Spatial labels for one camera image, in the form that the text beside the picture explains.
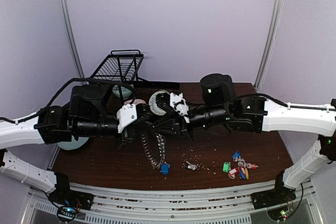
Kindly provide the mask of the black keyring disc with rings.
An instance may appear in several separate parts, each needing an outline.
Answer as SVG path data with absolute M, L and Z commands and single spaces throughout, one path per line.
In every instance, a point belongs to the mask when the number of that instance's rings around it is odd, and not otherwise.
M 160 169 L 165 163 L 165 142 L 165 137 L 157 132 L 153 133 L 152 138 L 147 132 L 141 133 L 141 144 L 153 169 Z

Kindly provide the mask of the silver key with black head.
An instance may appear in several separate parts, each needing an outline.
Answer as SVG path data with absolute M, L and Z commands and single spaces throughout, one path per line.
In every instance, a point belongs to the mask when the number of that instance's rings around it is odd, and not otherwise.
M 193 171 L 197 170 L 197 166 L 195 164 L 192 164 L 189 161 L 185 161 L 185 163 L 186 163 L 186 166 L 185 166 L 186 169 L 193 170 Z

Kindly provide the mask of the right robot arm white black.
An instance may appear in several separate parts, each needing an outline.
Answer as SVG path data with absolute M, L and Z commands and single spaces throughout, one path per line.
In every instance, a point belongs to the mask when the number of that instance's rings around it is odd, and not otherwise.
M 255 209 L 295 199 L 296 188 L 324 164 L 335 161 L 335 102 L 323 105 L 285 103 L 269 95 L 237 96 L 230 76 L 212 73 L 200 85 L 203 104 L 187 102 L 182 94 L 160 92 L 150 98 L 150 109 L 162 116 L 159 131 L 190 137 L 195 129 L 223 125 L 229 131 L 293 131 L 318 136 L 313 146 L 292 166 L 276 176 L 273 189 L 253 193 Z

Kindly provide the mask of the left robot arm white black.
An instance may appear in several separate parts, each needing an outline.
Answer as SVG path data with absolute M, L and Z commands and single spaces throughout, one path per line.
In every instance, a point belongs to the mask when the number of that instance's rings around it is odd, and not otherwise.
M 103 104 L 104 96 L 99 85 L 75 86 L 67 105 L 48 105 L 25 118 L 2 119 L 1 173 L 42 190 L 48 200 L 61 208 L 70 208 L 72 212 L 79 208 L 89 210 L 92 194 L 72 190 L 67 175 L 36 167 L 15 156 L 9 148 L 114 135 L 127 140 L 135 126 L 152 115 L 148 104 L 136 101 L 123 105 L 116 115 L 109 115 Z

